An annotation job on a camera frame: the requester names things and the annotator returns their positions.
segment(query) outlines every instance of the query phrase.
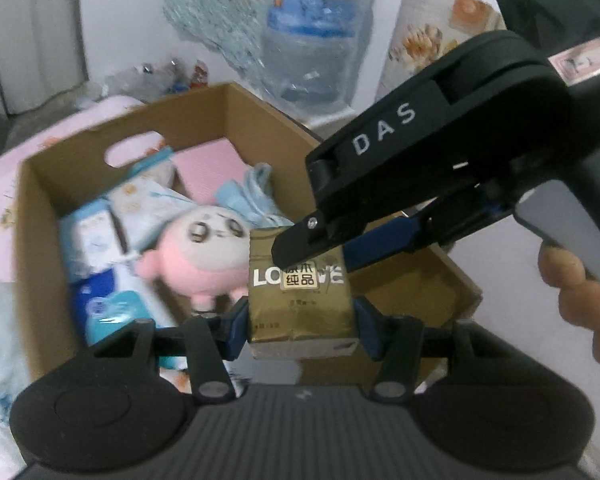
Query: metal bolt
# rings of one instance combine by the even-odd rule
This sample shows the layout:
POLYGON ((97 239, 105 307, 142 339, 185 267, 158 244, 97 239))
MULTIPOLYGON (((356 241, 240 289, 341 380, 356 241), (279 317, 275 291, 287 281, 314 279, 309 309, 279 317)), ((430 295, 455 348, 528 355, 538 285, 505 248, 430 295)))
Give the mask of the metal bolt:
POLYGON ((229 393, 229 386, 220 381, 207 381, 200 385, 198 392, 207 399, 221 399, 229 393))
POLYGON ((374 391, 385 399, 397 399, 407 392, 407 388, 405 388, 404 384, 397 383, 396 381, 383 381, 374 386, 374 391))

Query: human hand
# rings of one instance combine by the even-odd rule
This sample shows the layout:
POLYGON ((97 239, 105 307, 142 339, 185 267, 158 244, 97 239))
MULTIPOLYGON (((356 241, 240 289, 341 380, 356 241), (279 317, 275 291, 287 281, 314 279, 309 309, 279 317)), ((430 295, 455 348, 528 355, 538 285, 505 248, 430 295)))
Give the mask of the human hand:
POLYGON ((600 283, 586 279, 584 265, 577 256, 546 243, 540 248, 538 267, 547 285, 560 288, 562 318, 593 330, 593 357, 600 363, 600 283))

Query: water bottle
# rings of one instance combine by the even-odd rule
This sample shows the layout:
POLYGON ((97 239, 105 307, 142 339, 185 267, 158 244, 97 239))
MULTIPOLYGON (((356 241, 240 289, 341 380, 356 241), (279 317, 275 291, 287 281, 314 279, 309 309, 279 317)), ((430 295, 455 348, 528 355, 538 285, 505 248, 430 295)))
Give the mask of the water bottle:
POLYGON ((269 100, 295 116, 341 109, 371 1, 266 0, 260 63, 269 100))

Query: plush toy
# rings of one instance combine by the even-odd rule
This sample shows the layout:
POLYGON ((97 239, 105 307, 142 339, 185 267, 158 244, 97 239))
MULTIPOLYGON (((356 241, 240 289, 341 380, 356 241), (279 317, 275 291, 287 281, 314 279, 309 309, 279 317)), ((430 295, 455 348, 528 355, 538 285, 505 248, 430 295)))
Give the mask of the plush toy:
POLYGON ((249 281, 247 222, 223 207, 195 208, 167 226, 156 249, 142 255, 137 272, 145 280, 161 278, 190 297, 197 311, 213 310, 221 294, 237 301, 249 281))

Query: plush toy face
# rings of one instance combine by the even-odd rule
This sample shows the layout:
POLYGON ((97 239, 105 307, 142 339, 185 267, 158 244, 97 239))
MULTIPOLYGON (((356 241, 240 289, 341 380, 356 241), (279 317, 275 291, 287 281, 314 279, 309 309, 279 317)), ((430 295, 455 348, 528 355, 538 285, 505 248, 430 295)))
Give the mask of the plush toy face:
POLYGON ((182 256, 197 269, 236 269, 249 261, 249 228, 228 209, 197 207, 178 218, 172 228, 182 256))

